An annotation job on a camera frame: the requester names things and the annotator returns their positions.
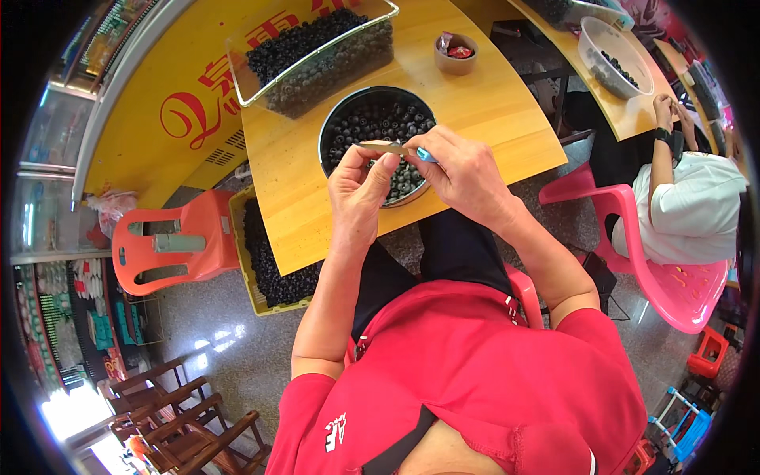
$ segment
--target woman in white shirt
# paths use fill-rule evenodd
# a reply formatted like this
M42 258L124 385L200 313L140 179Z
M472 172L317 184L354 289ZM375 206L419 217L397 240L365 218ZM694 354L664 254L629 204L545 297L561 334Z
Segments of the woman in white shirt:
M688 150L675 167L670 147L655 131L618 142L590 93L569 93L565 105L565 125L596 130L589 159L596 185L633 188L647 258L658 264L711 264L736 255L739 194L747 181L733 158L699 151L694 121L682 104L665 94L654 98L658 128L673 133L673 116L680 119L676 129ZM607 236L627 257L619 218L607 217Z

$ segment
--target pink plastic chair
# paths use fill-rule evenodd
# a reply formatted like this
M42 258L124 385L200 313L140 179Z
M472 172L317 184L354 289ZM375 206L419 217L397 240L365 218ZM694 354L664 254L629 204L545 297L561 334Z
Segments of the pink plastic chair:
M536 288L533 287L533 281L526 274L513 268L511 265L504 263L504 270L507 271L509 283L512 284L512 292L515 298L522 304L525 312L525 320L529 328L543 329L543 316L541 316L541 305L538 303ZM356 361L354 350L356 348L352 339L348 339L348 348L344 357L344 365L348 367Z
M644 258L633 189L628 185L597 188L588 162L544 186L541 204L591 197L599 220L599 245L594 250L613 272L634 274L641 291L673 327L697 334L708 319L726 284L728 261L707 265L660 265ZM608 214L622 217L630 259L615 252L604 229Z

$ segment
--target white shirt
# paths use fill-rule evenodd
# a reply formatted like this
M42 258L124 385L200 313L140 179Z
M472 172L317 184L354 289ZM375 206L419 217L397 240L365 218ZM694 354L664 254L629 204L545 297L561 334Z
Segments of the white shirt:
M733 160L684 152L673 183L654 190L650 223L651 167L644 165L633 182L645 257L657 264L712 264L734 257L739 193L747 181ZM612 245L628 257L622 220L615 224Z

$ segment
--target yellow plastic crate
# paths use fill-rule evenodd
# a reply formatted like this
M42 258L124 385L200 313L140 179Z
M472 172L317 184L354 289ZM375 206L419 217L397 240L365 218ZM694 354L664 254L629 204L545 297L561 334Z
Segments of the yellow plastic crate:
M253 306L254 313L259 317L263 317L273 313L286 312L288 310L301 309L309 306L309 303L312 301L312 296L308 296L305 299L296 303L291 303L290 305L267 307L267 298L258 290L256 273L251 268L251 253L245 248L245 227L242 223L243 218L245 217L245 202L252 198L256 198L256 189L253 185L231 197L230 216L233 220L235 249L237 249L238 259L240 260L240 271L242 271L242 278L245 281L245 288L248 289L248 295L251 298L251 305Z

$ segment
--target person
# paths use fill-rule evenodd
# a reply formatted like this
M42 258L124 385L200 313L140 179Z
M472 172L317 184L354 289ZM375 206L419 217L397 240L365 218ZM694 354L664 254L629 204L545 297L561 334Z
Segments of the person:
M703 153L706 140L700 147L684 105L666 94L656 96L653 105L658 128L683 133L686 146L679 163L655 131L617 141L591 93L568 93L562 120L570 129L596 131L589 166L598 187L633 188L646 258L657 264L712 264L735 257L745 177L732 158ZM618 254L628 257L619 218L611 214L605 220L607 237Z
M594 282L509 192L487 145L438 125L406 146L438 160L406 157L453 209L420 221L419 281L375 241L401 158L346 152L267 473L620 473L647 414ZM492 231L552 330L518 313Z

